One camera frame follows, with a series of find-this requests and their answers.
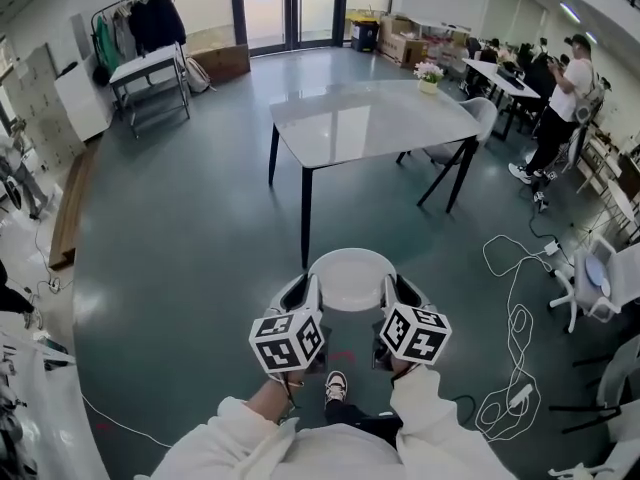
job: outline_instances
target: cardboard box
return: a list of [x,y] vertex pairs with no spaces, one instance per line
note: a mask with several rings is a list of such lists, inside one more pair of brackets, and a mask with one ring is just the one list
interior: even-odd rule
[[427,42],[408,39],[401,32],[415,31],[415,24],[399,16],[384,16],[380,21],[378,51],[394,64],[404,69],[414,69],[427,57]]
[[200,50],[193,52],[191,57],[207,72],[214,85],[228,82],[251,71],[249,47],[246,44],[216,50]]

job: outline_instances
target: black cap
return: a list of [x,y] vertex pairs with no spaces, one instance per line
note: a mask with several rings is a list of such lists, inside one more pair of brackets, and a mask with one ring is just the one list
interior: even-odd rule
[[589,53],[591,53],[591,43],[582,34],[576,34],[575,36],[573,36],[571,38],[571,44],[572,45],[578,44],[582,46],[585,50],[587,50]]

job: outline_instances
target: door frame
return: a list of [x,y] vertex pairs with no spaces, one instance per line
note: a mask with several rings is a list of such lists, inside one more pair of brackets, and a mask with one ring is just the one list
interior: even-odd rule
[[[244,0],[231,0],[231,6],[233,9],[233,24],[236,44],[247,44],[247,22],[244,11]],[[342,46],[347,0],[334,0],[331,38],[315,41],[301,41],[299,19],[302,7],[300,5],[300,0],[283,0],[283,8],[284,42],[272,46],[251,48],[249,50],[249,54],[252,57],[306,48]]]

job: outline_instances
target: white cable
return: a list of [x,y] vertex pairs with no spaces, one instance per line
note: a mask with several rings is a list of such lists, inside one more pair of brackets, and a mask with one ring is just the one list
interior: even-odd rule
[[137,430],[133,430],[132,428],[125,427],[122,423],[118,423],[113,418],[110,418],[106,414],[104,414],[104,413],[100,412],[98,409],[96,409],[93,405],[91,405],[91,402],[89,402],[89,400],[87,400],[87,398],[84,395],[82,395],[82,398],[87,403],[87,405],[89,407],[91,407],[91,409],[94,410],[94,412],[96,412],[97,414],[99,414],[103,418],[107,418],[111,423],[114,423],[114,424],[118,425],[120,428],[128,430],[129,432],[133,432],[134,434],[138,434],[139,436],[146,437],[147,439],[151,439],[151,441],[153,441],[154,443],[156,443],[156,444],[158,444],[160,446],[163,446],[164,448],[172,448],[172,446],[169,446],[168,444],[164,444],[164,443],[161,443],[160,441],[157,441],[156,439],[151,437],[149,434],[145,434],[143,432],[138,432]]
[[[527,255],[511,268],[505,270],[502,273],[496,273],[493,268],[491,268],[489,260],[487,259],[486,248],[488,245],[492,244],[500,238],[504,238],[506,240],[509,240],[511,243],[518,245],[524,252],[527,253]],[[489,393],[483,400],[482,405],[480,406],[480,409],[476,414],[476,428],[480,432],[482,432],[488,442],[510,441],[523,432],[529,430],[536,419],[538,409],[540,408],[540,404],[542,402],[542,397],[540,395],[540,391],[538,390],[538,385],[536,383],[535,377],[524,369],[525,352],[529,347],[529,344],[531,343],[531,334],[533,332],[533,315],[523,304],[516,304],[512,308],[511,295],[513,294],[513,288],[518,279],[518,274],[520,273],[520,267],[522,267],[522,264],[524,262],[528,260],[535,260],[539,262],[547,272],[551,272],[553,270],[549,263],[540,259],[539,256],[544,252],[545,251],[542,250],[538,253],[531,253],[520,242],[516,242],[515,240],[512,240],[505,235],[498,235],[495,238],[492,238],[482,247],[482,255],[484,256],[484,260],[487,263],[487,267],[495,277],[504,277],[515,270],[513,282],[511,283],[511,288],[509,289],[509,297],[507,298],[507,315],[509,317],[509,334],[507,335],[507,348],[509,349],[509,354],[511,355],[511,360],[513,361],[513,371],[511,372],[508,386],[504,389]],[[521,333],[525,333],[527,335],[526,343],[524,343],[524,345],[521,345],[518,342],[518,338]],[[509,402],[511,401],[511,399],[515,395],[517,395],[520,389],[526,386],[527,383],[531,383],[533,385],[533,392],[529,396],[527,396],[520,405],[517,405],[513,408],[509,407]],[[531,403],[530,398],[532,396],[535,396],[537,398],[537,402],[535,403],[535,410],[533,413],[533,417],[529,421],[529,424],[522,430],[515,432],[515,434],[513,435],[505,435],[513,429],[517,428],[522,418],[527,415]],[[498,398],[499,400],[490,403],[490,399],[492,397]],[[502,430],[496,429],[494,431],[496,426],[507,417],[517,419],[513,424],[507,426],[506,428],[502,428]]]

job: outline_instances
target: hanging clothes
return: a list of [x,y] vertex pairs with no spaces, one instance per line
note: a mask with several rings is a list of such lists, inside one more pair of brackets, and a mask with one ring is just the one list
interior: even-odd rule
[[98,24],[96,26],[96,47],[98,56],[100,57],[100,63],[107,68],[109,74],[113,72],[120,65],[118,59],[118,51],[113,46],[111,41],[111,34],[109,33],[109,27],[102,16],[98,17]]
[[129,28],[129,21],[123,16],[123,11],[120,8],[113,14],[113,29],[118,53],[125,62],[135,59],[138,56],[136,40]]
[[138,54],[153,52],[187,37],[180,15],[171,0],[138,1],[131,6],[129,28],[136,39]]

